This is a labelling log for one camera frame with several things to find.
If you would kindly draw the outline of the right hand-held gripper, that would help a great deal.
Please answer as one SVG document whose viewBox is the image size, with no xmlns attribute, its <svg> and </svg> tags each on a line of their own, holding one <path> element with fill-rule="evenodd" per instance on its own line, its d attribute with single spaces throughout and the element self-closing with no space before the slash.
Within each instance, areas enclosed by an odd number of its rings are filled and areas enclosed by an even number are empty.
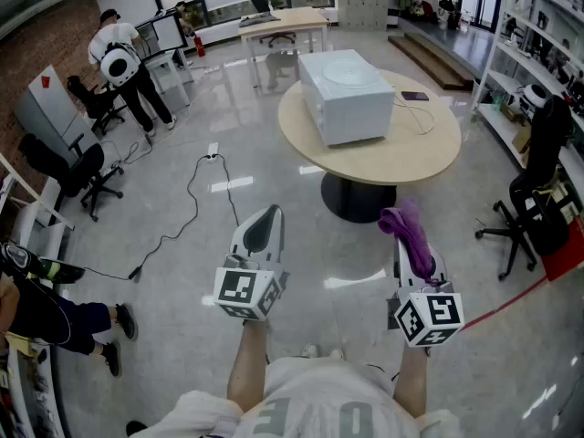
<svg viewBox="0 0 584 438">
<path fill-rule="evenodd" d="M 446 343 L 464 327 L 461 294 L 446 278 L 442 255 L 429 245 L 433 273 L 427 283 L 413 276 L 405 243 L 394 246 L 394 276 L 398 288 L 387 300 L 388 330 L 399 331 L 411 348 L 431 348 Z"/>
</svg>

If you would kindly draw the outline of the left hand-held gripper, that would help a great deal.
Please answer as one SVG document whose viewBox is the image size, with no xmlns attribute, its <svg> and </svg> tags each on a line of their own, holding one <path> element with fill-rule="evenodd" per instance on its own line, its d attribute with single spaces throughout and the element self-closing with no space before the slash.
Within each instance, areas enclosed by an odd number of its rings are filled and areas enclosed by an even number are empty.
<svg viewBox="0 0 584 438">
<path fill-rule="evenodd" d="M 232 254 L 215 271 L 214 304 L 229 317 L 266 321 L 287 288 L 288 273 L 281 265 L 284 241 L 285 216 L 279 205 L 243 221 L 235 229 Z"/>
</svg>

